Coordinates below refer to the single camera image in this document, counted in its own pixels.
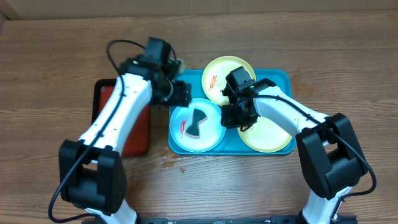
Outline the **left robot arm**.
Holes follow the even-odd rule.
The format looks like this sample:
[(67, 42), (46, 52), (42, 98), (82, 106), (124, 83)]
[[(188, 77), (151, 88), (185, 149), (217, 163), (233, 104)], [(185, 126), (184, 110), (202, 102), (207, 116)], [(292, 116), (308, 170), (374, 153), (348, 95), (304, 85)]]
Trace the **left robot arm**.
[(66, 140), (59, 150), (60, 185), (55, 197), (85, 213), (55, 223), (93, 217), (100, 223), (136, 223), (138, 214), (126, 202), (127, 180), (121, 156), (141, 111), (149, 104), (187, 106), (190, 85), (176, 78), (185, 66), (180, 59), (129, 58), (116, 68), (114, 90), (100, 114), (77, 141)]

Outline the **green plate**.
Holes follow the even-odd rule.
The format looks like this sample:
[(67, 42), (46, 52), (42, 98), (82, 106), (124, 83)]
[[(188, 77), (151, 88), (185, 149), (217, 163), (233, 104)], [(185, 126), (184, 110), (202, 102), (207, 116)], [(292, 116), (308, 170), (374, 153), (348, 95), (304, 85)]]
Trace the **green plate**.
[(253, 68), (245, 60), (235, 56), (222, 56), (212, 60), (204, 69), (201, 84), (209, 100), (219, 106), (227, 105), (228, 98), (221, 91), (226, 86), (226, 76), (234, 69), (244, 67), (249, 76), (256, 80)]
[(258, 152), (277, 152), (292, 140), (292, 136), (270, 119), (258, 117), (248, 130), (237, 128), (239, 137), (251, 149)]

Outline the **light blue plate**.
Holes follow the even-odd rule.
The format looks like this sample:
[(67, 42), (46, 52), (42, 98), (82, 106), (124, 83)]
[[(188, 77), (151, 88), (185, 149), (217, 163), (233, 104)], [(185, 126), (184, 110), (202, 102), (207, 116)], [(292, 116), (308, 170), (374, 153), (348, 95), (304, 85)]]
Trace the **light blue plate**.
[[(192, 123), (193, 110), (205, 112), (208, 119), (199, 125), (200, 138), (193, 139), (185, 134)], [(187, 107), (178, 106), (170, 110), (169, 146), (178, 154), (202, 154), (222, 142), (226, 128), (221, 125), (221, 109), (214, 102), (194, 98)]]

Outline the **dark sponge with red base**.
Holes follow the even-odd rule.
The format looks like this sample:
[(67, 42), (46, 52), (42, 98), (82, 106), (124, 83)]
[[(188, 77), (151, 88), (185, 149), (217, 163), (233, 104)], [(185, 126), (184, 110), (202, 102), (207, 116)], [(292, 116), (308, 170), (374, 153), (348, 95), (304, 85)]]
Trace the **dark sponge with red base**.
[(190, 138), (199, 139), (200, 138), (199, 125), (202, 124), (207, 119), (208, 119), (208, 117), (204, 111), (195, 108), (193, 110), (192, 123), (185, 130), (185, 134)]

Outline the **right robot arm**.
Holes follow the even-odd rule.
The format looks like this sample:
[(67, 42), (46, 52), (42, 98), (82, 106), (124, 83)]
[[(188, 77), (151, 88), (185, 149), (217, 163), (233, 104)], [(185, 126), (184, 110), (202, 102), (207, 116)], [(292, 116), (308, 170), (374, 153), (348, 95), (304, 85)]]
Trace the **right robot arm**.
[(297, 223), (343, 223), (337, 216), (352, 188), (366, 174), (375, 176), (365, 159), (350, 120), (328, 116), (293, 100), (272, 81), (228, 75), (222, 91), (228, 105), (221, 108), (221, 124), (247, 131), (258, 118), (273, 121), (296, 139), (302, 173), (310, 196)]

